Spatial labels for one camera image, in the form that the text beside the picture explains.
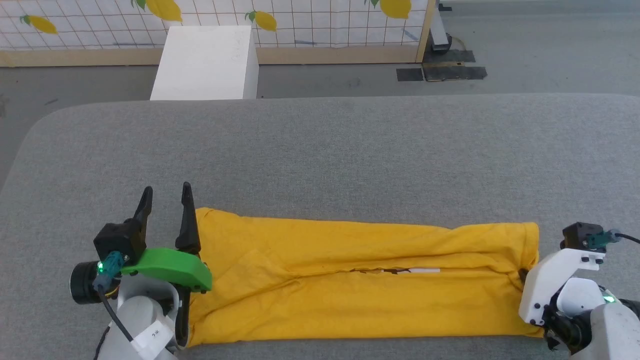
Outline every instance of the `green plastic part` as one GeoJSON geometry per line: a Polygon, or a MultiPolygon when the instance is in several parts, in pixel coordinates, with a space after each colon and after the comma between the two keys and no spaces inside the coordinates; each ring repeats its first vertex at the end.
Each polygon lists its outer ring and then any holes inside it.
{"type": "Polygon", "coordinates": [[[187,286],[193,292],[209,291],[213,282],[211,271],[200,258],[166,247],[145,250],[137,264],[125,266],[120,272],[122,275],[140,273],[187,286]]]}

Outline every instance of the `yellow folded cloth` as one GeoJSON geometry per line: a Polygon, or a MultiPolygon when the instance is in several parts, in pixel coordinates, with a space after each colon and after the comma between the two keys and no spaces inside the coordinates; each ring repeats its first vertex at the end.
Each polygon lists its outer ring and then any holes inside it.
{"type": "Polygon", "coordinates": [[[240,217],[197,209],[213,290],[191,298],[189,346],[240,340],[528,335],[518,270],[538,226],[240,217]]]}

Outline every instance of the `wooden edge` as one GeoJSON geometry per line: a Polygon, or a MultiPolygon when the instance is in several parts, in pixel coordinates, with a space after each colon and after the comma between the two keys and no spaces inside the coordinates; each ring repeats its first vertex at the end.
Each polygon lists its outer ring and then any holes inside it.
{"type": "Polygon", "coordinates": [[[436,0],[429,0],[427,3],[427,11],[424,12],[424,22],[422,23],[422,33],[420,34],[418,52],[415,54],[415,62],[417,63],[421,63],[422,58],[424,57],[424,51],[427,48],[427,41],[429,41],[429,32],[431,31],[431,21],[433,20],[433,14],[436,10],[436,0]]]}
{"type": "MultiPolygon", "coordinates": [[[[258,63],[413,63],[416,46],[257,48],[258,63]]],[[[0,67],[158,65],[162,49],[0,51],[0,67]]]]}

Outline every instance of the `yellow lemon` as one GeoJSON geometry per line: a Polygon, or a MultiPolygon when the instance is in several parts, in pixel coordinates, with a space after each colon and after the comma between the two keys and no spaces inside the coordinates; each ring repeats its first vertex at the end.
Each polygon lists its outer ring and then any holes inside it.
{"type": "Polygon", "coordinates": [[[20,17],[20,21],[24,22],[27,25],[31,25],[34,28],[42,31],[43,33],[47,33],[47,34],[57,34],[58,30],[56,29],[56,26],[54,24],[51,24],[51,21],[43,18],[43,17],[39,17],[39,16],[32,16],[32,15],[25,15],[25,16],[21,16],[20,17]]]}
{"type": "Polygon", "coordinates": [[[380,2],[380,10],[394,19],[409,19],[411,0],[371,0],[373,7],[380,2]]]}
{"type": "Polygon", "coordinates": [[[182,22],[180,7],[173,0],[147,0],[147,7],[160,19],[182,22]]]}
{"type": "Polygon", "coordinates": [[[278,27],[276,19],[274,19],[273,16],[271,16],[271,14],[269,13],[257,12],[254,10],[250,13],[246,13],[244,15],[244,18],[246,19],[247,16],[249,16],[249,20],[251,20],[251,22],[253,22],[253,20],[255,19],[255,23],[258,24],[258,26],[260,26],[262,29],[268,31],[276,31],[276,28],[278,27]]]}

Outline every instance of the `black wheel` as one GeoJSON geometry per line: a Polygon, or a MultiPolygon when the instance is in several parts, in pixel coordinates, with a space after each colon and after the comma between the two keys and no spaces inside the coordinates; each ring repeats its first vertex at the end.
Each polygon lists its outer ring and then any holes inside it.
{"type": "Polygon", "coordinates": [[[434,50],[433,49],[433,44],[431,44],[431,52],[434,54],[438,54],[438,55],[443,55],[446,54],[447,51],[449,51],[451,49],[451,43],[453,42],[453,37],[451,37],[451,35],[449,35],[449,33],[447,33],[447,47],[446,48],[442,48],[443,45],[438,46],[439,49],[434,50]]]}

